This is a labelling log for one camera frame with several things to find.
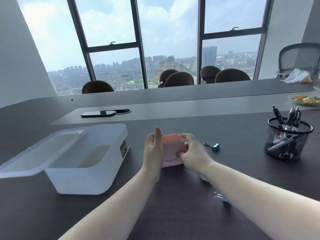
hand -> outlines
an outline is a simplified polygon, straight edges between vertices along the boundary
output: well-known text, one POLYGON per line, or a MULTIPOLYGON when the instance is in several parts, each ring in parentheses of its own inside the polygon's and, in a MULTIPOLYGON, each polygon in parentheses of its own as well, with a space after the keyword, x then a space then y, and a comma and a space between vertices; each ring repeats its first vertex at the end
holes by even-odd
POLYGON ((207 154, 203 145, 189 133, 180 135, 187 140, 184 144, 184 152, 177 152, 176 155, 182 160, 184 165, 195 173, 204 174, 205 169, 213 162, 207 154))
POLYGON ((163 148, 161 130, 156 127, 155 133, 146 137, 146 145, 143 152, 143 164, 141 170, 151 176, 156 182, 160 177, 160 170, 163 163, 163 148))

person's left arm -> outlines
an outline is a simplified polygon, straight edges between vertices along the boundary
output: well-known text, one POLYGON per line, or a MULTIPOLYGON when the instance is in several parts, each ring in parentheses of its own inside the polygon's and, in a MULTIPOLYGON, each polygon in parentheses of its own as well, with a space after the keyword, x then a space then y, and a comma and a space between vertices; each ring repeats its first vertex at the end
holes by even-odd
POLYGON ((130 235, 160 176, 161 131, 148 135, 140 171, 114 195, 86 215, 59 240, 124 240, 130 235))

person's right arm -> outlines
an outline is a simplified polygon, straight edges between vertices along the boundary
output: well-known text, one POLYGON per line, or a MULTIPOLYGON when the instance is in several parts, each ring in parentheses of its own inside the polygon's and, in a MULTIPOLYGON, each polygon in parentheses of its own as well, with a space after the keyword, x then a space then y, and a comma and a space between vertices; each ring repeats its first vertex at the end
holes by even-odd
POLYGON ((189 133, 177 156, 203 175, 228 201, 273 240, 319 240, 320 202, 264 183, 212 160, 189 133))

window frame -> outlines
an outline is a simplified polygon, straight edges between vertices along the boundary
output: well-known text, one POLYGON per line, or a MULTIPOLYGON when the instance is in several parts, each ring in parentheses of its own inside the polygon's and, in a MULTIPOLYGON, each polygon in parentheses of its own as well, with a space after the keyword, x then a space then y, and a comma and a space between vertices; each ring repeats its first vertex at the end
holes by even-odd
MULTIPOLYGON (((144 85, 144 88, 147 89, 148 88, 147 73, 146 73, 146 65, 145 65, 143 46, 142 46, 142 36, 141 36, 141 29, 140 29, 140 22, 139 22, 137 0, 130 0, 136 41, 129 42, 129 43, 109 44, 109 45, 92 46, 92 47, 88 47, 85 33, 81 24, 80 15, 77 9, 76 1, 67 0, 67 3, 70 9, 70 13, 71 13, 74 27, 78 36, 82 54, 83 54, 83 57, 87 66, 87 70, 90 76, 90 80, 92 81, 96 80, 93 65, 90 59, 90 53, 122 50, 122 49, 129 49, 129 48, 139 48, 143 85, 144 85)), ((262 60, 262 53, 263 53, 264 44, 266 40, 266 33, 268 30, 268 25, 270 21, 272 4, 273 4, 273 0, 266 0, 266 7, 263 15, 263 20, 262 20, 262 27, 224 31, 224 32, 205 33, 206 0, 199 0, 198 2, 199 6, 198 6, 197 84, 201 84, 200 71, 201 71, 201 65, 202 65, 201 63, 202 63, 202 41, 203 40, 261 34, 257 61, 256 61, 254 76, 253 76, 254 80, 258 78, 260 64, 262 60)))

white plastic bag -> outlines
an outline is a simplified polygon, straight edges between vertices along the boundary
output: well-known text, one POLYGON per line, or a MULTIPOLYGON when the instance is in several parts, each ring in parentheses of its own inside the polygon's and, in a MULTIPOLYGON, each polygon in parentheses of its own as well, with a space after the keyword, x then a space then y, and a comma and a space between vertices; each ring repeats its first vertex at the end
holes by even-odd
POLYGON ((284 80, 285 83, 312 83, 310 73, 300 69, 294 69, 284 80))

